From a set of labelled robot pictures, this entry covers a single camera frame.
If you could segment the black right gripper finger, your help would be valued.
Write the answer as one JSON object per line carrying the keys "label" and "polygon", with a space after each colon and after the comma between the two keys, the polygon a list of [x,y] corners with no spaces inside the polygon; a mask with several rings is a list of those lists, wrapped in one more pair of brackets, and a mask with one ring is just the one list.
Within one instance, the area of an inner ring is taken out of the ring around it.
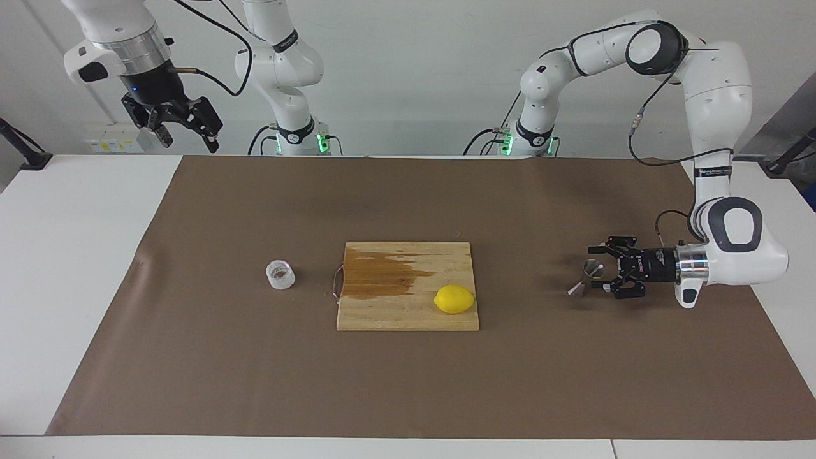
{"label": "black right gripper finger", "polygon": [[201,137],[211,154],[218,151],[217,137],[222,129],[222,121],[207,97],[199,97],[186,103],[186,128]]}
{"label": "black right gripper finger", "polygon": [[122,105],[135,127],[150,131],[165,148],[172,145],[174,140],[163,124],[163,111],[159,106],[143,105],[132,96],[123,96]]}

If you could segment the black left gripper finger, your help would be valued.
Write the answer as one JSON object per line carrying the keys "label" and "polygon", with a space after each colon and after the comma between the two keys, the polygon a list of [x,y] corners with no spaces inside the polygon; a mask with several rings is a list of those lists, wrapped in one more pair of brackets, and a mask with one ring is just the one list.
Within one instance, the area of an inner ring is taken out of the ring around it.
{"label": "black left gripper finger", "polygon": [[609,236],[609,238],[599,245],[589,246],[589,254],[607,254],[616,259],[634,258],[638,255],[636,243],[638,238],[634,236]]}
{"label": "black left gripper finger", "polygon": [[602,289],[611,293],[615,299],[624,300],[642,298],[645,296],[645,285],[637,279],[618,275],[613,280],[592,280],[592,288]]}

